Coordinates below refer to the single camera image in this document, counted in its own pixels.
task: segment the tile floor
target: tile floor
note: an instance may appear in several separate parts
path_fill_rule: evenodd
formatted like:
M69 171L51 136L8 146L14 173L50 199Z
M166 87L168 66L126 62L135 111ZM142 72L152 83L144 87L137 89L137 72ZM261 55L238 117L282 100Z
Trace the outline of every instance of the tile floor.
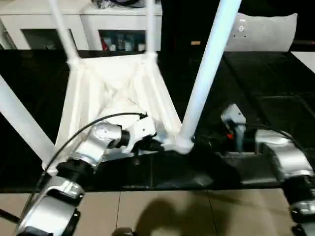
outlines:
M0 194L0 208L20 214L27 194ZM139 236L291 236L281 190L87 193L75 236L110 236L131 227ZM0 219L0 235L14 224Z

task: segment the black cable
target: black cable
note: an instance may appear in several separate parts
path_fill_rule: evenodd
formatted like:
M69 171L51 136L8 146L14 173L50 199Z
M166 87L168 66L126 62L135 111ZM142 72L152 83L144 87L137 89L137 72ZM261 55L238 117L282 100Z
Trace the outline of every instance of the black cable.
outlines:
M131 7L131 8L141 8L141 7L137 7L137 6L131 6L133 4L136 4L137 2L139 2L139 0L127 0L127 1L117 1L117 0L111 0L111 2L117 4L117 5L120 5L120 6L128 6L128 7Z
M108 115L108 116L105 116L105 117L101 117L101 118L98 118L94 121L92 121L91 123L88 123L87 125L83 126L81 129L79 129L77 132L75 132L75 134L73 134L62 146L61 148L55 153L55 155L53 155L53 157L51 158L51 160L49 161L48 165L46 166L45 170L42 172L33 192L30 194L25 206L24 206L24 209L23 209L23 213L22 213L22 216L24 215L24 213L27 211L31 201L33 200L34 198L34 195L36 194L36 191L37 189L39 189L39 187L41 186L45 176L47 175L47 171L48 169L50 168L50 166L53 164L53 162L56 160L56 158L59 156L59 154L62 152L62 150L74 139L76 138L80 133L82 133L85 129L89 128L90 126L102 121L102 120L105 120L105 119L108 119L108 118L112 118L112 117L117 117L117 116L127 116L127 115L133 115L133 116L140 116L140 119L141 118L144 118L146 117L145 114L142 114L142 113L134 113L134 112L125 112L125 113L117 113L117 114L113 114L113 115Z
M14 224L17 224L20 220L19 217L12 215L11 213L9 213L5 210L2 210L2 209L0 209L0 217L7 220L7 221L10 221Z

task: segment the white pole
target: white pole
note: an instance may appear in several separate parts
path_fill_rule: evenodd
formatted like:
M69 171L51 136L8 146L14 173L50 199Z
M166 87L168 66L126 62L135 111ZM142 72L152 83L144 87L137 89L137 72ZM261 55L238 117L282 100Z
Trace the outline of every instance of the white pole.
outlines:
M221 61L242 0L221 0L190 96L182 128L176 137L177 149L189 152L211 85Z
M147 30L146 30L146 52L155 54L154 35L155 35L155 0L147 0Z
M65 27L63 16L58 8L57 0L48 0L48 3L52 11L52 17L56 22L59 38L61 39L64 50L67 54L68 61L73 62L74 60L77 60L79 56L72 40L71 34L69 30Z
M55 154L55 145L26 110L18 97L0 75L0 112L42 159L45 167Z

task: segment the black tabletop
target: black tabletop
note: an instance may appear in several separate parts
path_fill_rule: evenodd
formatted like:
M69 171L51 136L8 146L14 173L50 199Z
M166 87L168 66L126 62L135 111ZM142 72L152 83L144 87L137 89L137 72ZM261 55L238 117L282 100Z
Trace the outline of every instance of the black tabletop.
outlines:
M69 69L63 52L1 51L0 74L54 142L63 109ZM83 58L121 55L79 52ZM160 56L158 64L183 119L202 55ZM196 137L210 134L220 114L236 103L247 121L291 133L315 164L315 74L291 53L225 53L208 96ZM0 192L29 192L41 162L0 117L2 130ZM196 145L186 156L161 152L101 164L87 191L231 189L278 187L260 156L213 155Z

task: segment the glass cabinet door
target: glass cabinet door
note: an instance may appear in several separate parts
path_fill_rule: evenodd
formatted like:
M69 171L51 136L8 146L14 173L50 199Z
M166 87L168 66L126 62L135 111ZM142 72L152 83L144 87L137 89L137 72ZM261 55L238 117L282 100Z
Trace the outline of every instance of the glass cabinet door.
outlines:
M104 51L143 52L146 50L144 30L99 30Z
M63 49L56 29L22 29L21 30L31 49Z

